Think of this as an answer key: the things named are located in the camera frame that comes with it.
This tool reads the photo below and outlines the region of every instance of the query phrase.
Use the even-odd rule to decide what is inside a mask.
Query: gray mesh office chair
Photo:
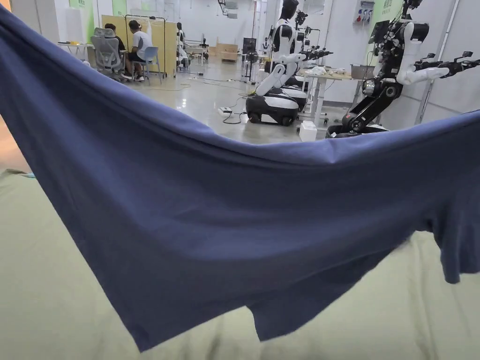
[[[142,71],[146,68],[146,77],[148,80],[148,84],[150,85],[150,68],[148,65],[157,65],[158,68],[158,78],[160,79],[160,83],[162,83],[162,75],[160,72],[160,62],[158,61],[158,47],[156,46],[149,46],[145,49],[145,61],[132,61],[133,66],[138,63],[142,67]]]
[[[112,29],[95,28],[90,38],[95,47],[96,67],[107,75],[119,75],[125,71],[125,56],[119,52],[119,41]]]

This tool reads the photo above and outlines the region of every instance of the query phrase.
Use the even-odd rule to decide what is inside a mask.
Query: standing fan
[[[255,64],[257,61],[258,61],[258,53],[255,51],[255,50],[250,50],[249,52],[247,52],[247,55],[245,56],[245,60],[247,61],[247,63],[250,63],[250,71],[249,71],[249,74],[248,74],[248,81],[249,83],[251,84],[254,84],[254,82],[252,82],[252,68],[253,68],[253,64]]]

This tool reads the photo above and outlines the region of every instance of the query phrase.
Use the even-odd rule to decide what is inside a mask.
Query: white container
[[[313,121],[304,121],[301,123],[300,139],[302,141],[315,141],[317,139],[317,127]]]

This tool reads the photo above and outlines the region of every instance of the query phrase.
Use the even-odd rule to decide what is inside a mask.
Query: blue cloth
[[[287,334],[415,230],[434,233],[448,282],[479,271],[479,112],[243,144],[4,8],[0,25],[1,114],[140,350],[243,305],[261,340]]]

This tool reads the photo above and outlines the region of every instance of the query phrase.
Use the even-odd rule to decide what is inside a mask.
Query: monitor
[[[370,40],[368,41],[369,44],[380,44],[386,33],[388,32],[388,28],[390,25],[390,20],[380,21],[375,24],[375,27],[372,31],[372,36],[370,36]]]

